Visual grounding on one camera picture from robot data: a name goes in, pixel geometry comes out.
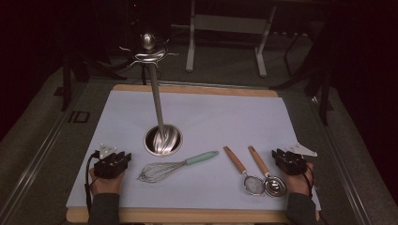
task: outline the white paper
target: white paper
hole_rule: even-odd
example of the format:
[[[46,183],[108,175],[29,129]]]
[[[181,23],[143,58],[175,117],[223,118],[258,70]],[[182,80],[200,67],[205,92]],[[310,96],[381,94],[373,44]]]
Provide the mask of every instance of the white paper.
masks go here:
[[[263,178],[248,150],[252,145],[266,162],[270,174],[283,178],[271,150],[283,149],[298,140],[281,98],[161,93],[161,106],[164,123],[178,127],[183,135],[181,148],[169,157],[152,156],[144,147],[145,133],[158,123],[152,93],[111,92],[67,207],[85,206],[85,163],[104,143],[117,147],[117,152],[132,153],[123,180],[120,207],[286,209],[286,196],[250,195],[243,186],[245,175],[240,174],[222,149],[229,146],[248,174]],[[184,166],[159,183],[137,180],[146,164],[179,162],[214,150],[220,152],[216,157]],[[313,194],[320,210],[314,191]]]

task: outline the metal spoon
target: metal spoon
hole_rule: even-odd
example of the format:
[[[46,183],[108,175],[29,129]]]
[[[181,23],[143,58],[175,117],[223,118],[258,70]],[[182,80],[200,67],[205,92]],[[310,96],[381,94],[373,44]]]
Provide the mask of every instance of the metal spoon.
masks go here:
[[[258,155],[257,151],[252,146],[249,146],[249,151],[254,158],[255,163],[257,164],[260,171],[266,177],[265,180],[265,189],[267,195],[271,197],[281,197],[286,193],[286,185],[284,184],[283,180],[281,180],[277,176],[270,176],[269,170],[266,166],[266,163],[263,159]]]

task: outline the whisk handle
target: whisk handle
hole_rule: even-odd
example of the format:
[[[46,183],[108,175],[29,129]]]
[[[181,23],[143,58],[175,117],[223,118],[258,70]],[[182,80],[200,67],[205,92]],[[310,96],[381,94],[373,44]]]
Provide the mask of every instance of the whisk handle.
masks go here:
[[[210,151],[210,152],[206,152],[201,155],[198,155],[196,157],[189,157],[189,158],[185,159],[185,162],[186,162],[185,165],[189,166],[196,162],[205,161],[205,160],[208,160],[210,158],[217,156],[218,154],[219,154],[218,151]]]

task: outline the metal rod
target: metal rod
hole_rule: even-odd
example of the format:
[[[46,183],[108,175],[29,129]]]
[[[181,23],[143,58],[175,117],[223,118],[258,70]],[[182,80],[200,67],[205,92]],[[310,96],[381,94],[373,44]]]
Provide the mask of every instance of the metal rod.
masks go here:
[[[155,102],[156,117],[158,118],[159,133],[161,134],[161,141],[164,143],[164,124],[163,116],[161,114],[161,97],[159,94],[158,78],[156,77],[156,66],[155,64],[149,63],[149,74],[150,74],[150,84],[152,86],[153,100]]]

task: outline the whisk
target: whisk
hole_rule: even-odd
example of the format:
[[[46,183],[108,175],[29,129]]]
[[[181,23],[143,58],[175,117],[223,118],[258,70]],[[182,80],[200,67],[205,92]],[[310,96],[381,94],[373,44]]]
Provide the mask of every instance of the whisk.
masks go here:
[[[208,160],[210,158],[214,158],[219,154],[218,151],[210,151],[198,155],[196,157],[189,157],[184,161],[180,162],[157,162],[146,165],[141,171],[138,180],[147,182],[147,183],[157,183],[162,179],[168,177],[170,174],[177,171],[179,168],[183,166],[189,166],[196,162],[201,162]]]

